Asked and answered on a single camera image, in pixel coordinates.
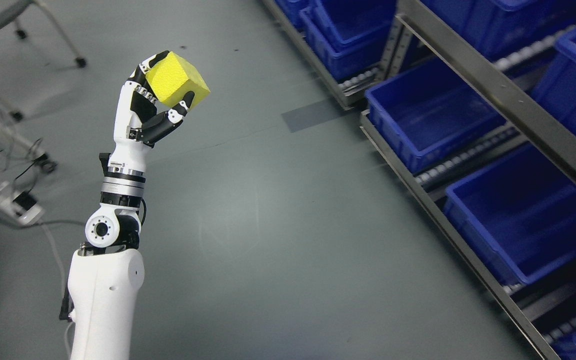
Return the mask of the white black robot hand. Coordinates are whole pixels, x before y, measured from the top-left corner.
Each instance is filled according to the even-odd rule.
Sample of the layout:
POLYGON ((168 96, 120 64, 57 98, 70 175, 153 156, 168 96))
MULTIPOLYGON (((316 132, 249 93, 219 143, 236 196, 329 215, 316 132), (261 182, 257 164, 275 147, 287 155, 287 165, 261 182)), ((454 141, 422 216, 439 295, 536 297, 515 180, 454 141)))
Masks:
POLYGON ((178 103, 157 112, 156 103, 163 103, 163 97, 156 94, 147 75, 174 55, 170 50, 151 55, 138 64, 121 86, 113 128, 115 147, 102 166, 106 176, 119 173, 143 177, 146 154, 183 123, 194 104, 195 92, 189 90, 178 103))

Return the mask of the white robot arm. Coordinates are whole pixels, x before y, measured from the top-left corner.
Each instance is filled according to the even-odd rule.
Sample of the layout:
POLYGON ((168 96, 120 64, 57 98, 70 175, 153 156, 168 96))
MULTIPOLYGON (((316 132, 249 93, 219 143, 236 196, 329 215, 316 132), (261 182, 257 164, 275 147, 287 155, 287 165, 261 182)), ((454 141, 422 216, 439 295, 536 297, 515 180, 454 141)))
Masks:
POLYGON ((127 360, 137 294, 146 271, 138 251, 138 206, 146 157, 115 150, 106 162, 99 208, 73 253, 67 288, 73 302, 71 360, 127 360))

